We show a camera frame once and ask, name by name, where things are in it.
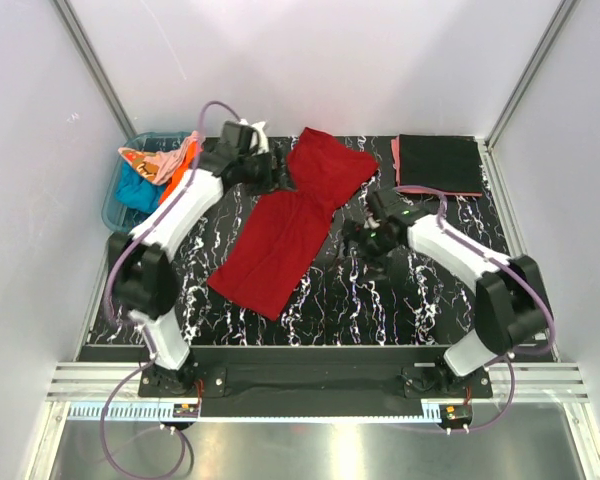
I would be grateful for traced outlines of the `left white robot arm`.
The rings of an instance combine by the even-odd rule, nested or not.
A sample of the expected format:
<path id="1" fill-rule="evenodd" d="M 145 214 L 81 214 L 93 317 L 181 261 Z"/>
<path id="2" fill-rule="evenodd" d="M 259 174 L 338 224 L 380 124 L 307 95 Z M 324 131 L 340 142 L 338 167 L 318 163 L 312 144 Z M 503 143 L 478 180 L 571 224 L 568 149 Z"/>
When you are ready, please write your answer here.
<path id="1" fill-rule="evenodd" d="M 176 394 L 195 385 L 196 367 L 175 312 L 181 282 L 173 260 L 194 225 L 237 185 L 254 194 L 290 191 L 284 151 L 217 142 L 194 156 L 171 195 L 142 224 L 108 240 L 104 308 L 109 316 L 115 305 L 122 308 L 123 322 L 139 331 L 149 351 L 145 371 Z"/>

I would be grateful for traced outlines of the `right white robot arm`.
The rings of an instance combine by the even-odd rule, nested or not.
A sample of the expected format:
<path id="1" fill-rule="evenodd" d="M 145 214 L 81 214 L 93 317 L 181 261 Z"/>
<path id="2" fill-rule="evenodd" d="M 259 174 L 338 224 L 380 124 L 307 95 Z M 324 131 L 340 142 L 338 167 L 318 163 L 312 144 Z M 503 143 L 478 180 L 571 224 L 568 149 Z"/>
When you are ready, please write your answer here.
<path id="1" fill-rule="evenodd" d="M 342 234 L 344 246 L 355 243 L 377 276 L 384 274 L 381 259 L 405 247 L 431 258 L 471 290 L 473 327 L 442 357 L 443 371 L 455 378 L 520 350 L 542 331 L 549 337 L 555 334 L 539 267 L 528 256 L 511 258 L 488 249 L 441 216 L 413 207 L 381 220 L 347 220 Z"/>

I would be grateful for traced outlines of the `red t shirt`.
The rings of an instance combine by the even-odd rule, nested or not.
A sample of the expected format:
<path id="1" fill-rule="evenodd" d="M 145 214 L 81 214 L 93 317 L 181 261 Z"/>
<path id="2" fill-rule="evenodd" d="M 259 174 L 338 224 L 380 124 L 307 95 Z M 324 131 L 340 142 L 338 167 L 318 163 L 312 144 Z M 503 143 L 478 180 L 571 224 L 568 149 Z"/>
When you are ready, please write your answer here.
<path id="1" fill-rule="evenodd" d="M 208 286 L 275 321 L 322 248 L 336 210 L 378 169 L 374 156 L 305 128 L 288 156 L 296 190 L 262 196 Z"/>

